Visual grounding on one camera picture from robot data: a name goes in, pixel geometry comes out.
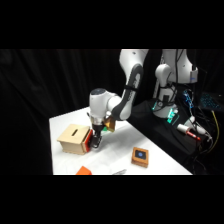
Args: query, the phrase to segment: small wooden block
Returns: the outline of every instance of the small wooden block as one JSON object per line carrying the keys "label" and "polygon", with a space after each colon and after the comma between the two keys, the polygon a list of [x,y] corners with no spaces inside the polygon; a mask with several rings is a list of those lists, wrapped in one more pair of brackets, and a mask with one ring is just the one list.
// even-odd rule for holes
{"label": "small wooden block", "polygon": [[92,135],[93,130],[89,126],[71,124],[57,141],[61,143],[63,152],[84,155],[90,151]]}
{"label": "small wooden block", "polygon": [[132,164],[148,168],[149,151],[135,147],[132,154]]}
{"label": "small wooden block", "polygon": [[83,166],[76,175],[77,176],[91,176],[92,172]]}

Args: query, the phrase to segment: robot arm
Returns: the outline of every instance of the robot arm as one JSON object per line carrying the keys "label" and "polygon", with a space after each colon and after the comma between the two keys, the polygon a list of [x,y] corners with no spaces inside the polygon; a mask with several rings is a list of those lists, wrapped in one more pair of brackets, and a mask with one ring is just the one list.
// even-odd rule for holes
{"label": "robot arm", "polygon": [[160,92],[158,101],[153,110],[154,115],[160,118],[168,118],[171,109],[175,108],[174,104],[177,90],[172,83],[192,84],[198,81],[198,69],[190,63],[187,57],[186,49],[163,49],[165,64],[160,65],[156,70],[156,77],[159,80]]}
{"label": "robot arm", "polygon": [[101,131],[107,112],[117,121],[127,120],[131,115],[137,91],[143,78],[143,64],[149,49],[122,49],[120,65],[126,75],[126,86],[122,97],[105,89],[95,89],[90,94],[90,118],[95,134],[92,147],[97,148],[101,141]]}

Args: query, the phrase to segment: black background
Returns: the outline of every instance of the black background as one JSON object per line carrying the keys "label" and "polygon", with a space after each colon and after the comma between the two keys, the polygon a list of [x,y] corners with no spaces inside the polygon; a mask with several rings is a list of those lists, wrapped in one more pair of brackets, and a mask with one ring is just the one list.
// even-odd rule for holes
{"label": "black background", "polygon": [[[49,118],[88,107],[89,94],[95,88],[121,96],[126,78],[119,64],[120,51],[0,50],[2,174],[53,173]],[[196,52],[197,65],[208,71],[205,90],[224,94],[224,49]],[[193,49],[188,50],[190,61],[194,60],[194,53]],[[147,55],[135,105],[152,98],[161,54],[161,49],[151,49]],[[215,158],[219,166],[223,160],[220,156]]]}

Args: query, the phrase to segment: green object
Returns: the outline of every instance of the green object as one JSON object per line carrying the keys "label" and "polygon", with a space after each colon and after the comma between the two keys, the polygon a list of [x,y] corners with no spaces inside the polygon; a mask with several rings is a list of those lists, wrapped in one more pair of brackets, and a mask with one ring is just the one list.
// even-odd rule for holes
{"label": "green object", "polygon": [[152,110],[155,110],[156,105],[157,105],[157,102],[155,102],[154,107],[152,108]]}
{"label": "green object", "polygon": [[168,123],[171,123],[174,117],[175,117],[175,113],[173,112],[173,109],[171,109],[171,110],[170,110],[170,113],[169,113],[169,115],[168,115],[168,120],[167,120],[167,122],[168,122]]}

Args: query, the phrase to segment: white table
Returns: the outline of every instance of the white table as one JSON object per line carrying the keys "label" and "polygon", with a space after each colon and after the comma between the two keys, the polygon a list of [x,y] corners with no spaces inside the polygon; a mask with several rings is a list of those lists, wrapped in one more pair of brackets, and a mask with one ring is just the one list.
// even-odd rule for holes
{"label": "white table", "polygon": [[[70,124],[91,126],[87,112],[89,108],[50,119],[54,175],[75,175],[82,166],[93,175],[112,175],[124,169],[126,175],[191,175],[126,121],[116,122],[116,131],[106,133],[98,149],[84,156],[64,153],[57,138]],[[131,163],[134,147],[149,151],[147,169]]]}

